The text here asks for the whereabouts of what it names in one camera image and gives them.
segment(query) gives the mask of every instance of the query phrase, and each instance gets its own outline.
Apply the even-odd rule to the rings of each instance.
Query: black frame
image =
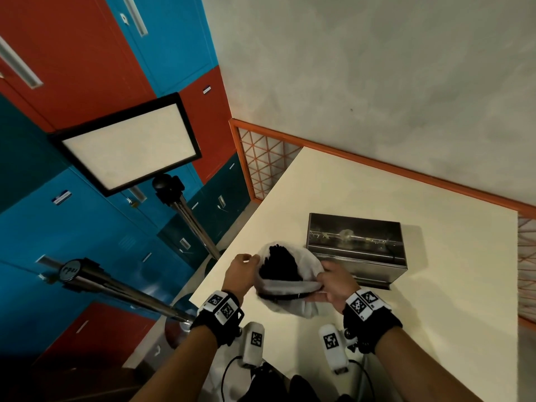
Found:
[[[171,106],[173,104],[177,105],[178,111],[182,117],[182,121],[184,122],[184,127],[186,128],[188,136],[190,137],[190,142],[192,143],[193,149],[196,154],[182,161],[166,166],[165,168],[158,169],[157,171],[152,172],[148,175],[144,175],[134,181],[118,186],[117,188],[107,189],[97,179],[97,177],[93,175],[90,170],[87,169],[85,165],[63,143],[63,141],[66,139],[77,137],[78,135],[86,134],[88,132],[98,130],[99,128],[120,123],[121,121],[125,121],[142,114],[147,114],[151,111]],[[199,149],[199,145],[193,133],[190,120],[188,119],[188,115],[186,113],[186,110],[184,109],[184,105],[182,104],[181,97],[178,93],[168,94],[167,96],[159,97],[158,99],[151,100],[146,103],[142,103],[138,106],[131,107],[129,109],[118,111],[117,113],[109,114],[107,116],[88,121],[84,124],[66,128],[64,130],[59,130],[54,134],[50,134],[49,140],[58,149],[58,151],[60,151],[63,156],[65,156],[105,197],[119,193],[141,182],[148,181],[149,179],[158,174],[168,172],[172,169],[178,168],[179,166],[186,165],[187,163],[195,161],[196,159],[202,158],[201,150]]]

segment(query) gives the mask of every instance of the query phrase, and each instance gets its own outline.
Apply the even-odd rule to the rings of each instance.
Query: locker handle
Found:
[[[148,35],[149,31],[147,31],[147,27],[143,22],[142,15],[139,13],[138,7],[136,6],[134,0],[123,0],[123,2],[125,3],[126,9],[129,11],[132,20],[134,21],[134,25],[138,30],[139,36]]]
[[[30,89],[36,89],[43,86],[41,79],[30,69],[20,56],[9,46],[9,44],[0,36],[0,57],[9,67],[20,77]]]

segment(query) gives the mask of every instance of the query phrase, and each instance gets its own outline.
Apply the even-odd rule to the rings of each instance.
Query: stainless steel box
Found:
[[[310,213],[307,249],[334,259],[359,284],[389,289],[407,271],[400,223]]]

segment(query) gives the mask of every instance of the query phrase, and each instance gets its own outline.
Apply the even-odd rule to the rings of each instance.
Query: wrist strap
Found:
[[[382,336],[402,323],[391,312],[391,306],[369,289],[360,289],[346,300],[344,327],[358,338],[362,354],[374,353]]]
[[[230,346],[240,334],[239,324],[244,318],[238,305],[238,298],[234,294],[217,290],[199,308],[191,328],[207,326],[214,333],[218,347],[223,344]]]

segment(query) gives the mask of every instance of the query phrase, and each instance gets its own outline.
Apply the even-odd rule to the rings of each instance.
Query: black cable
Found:
[[[372,400],[374,402],[376,402],[376,392],[374,392],[374,387],[372,386],[372,380],[370,378],[370,376],[368,375],[368,372],[367,370],[365,370],[365,367],[363,366],[363,364],[361,364],[360,362],[357,362],[356,360],[349,360],[349,362],[353,362],[354,364],[357,364],[359,365],[359,367],[361,367],[361,370],[365,373],[365,375],[367,376],[367,379],[368,379],[368,382],[369,382],[369,386],[370,386],[370,391],[372,392]]]
[[[224,379],[225,379],[225,374],[227,373],[227,370],[229,369],[229,367],[231,366],[231,363],[234,361],[234,360],[237,360],[239,358],[242,358],[241,355],[237,355],[236,357],[234,357],[232,360],[229,361],[229,364],[227,364],[227,366],[225,367],[225,371],[224,371],[224,376],[221,378],[221,388],[220,388],[220,391],[221,391],[221,400],[222,402],[225,402],[225,397],[224,397]]]

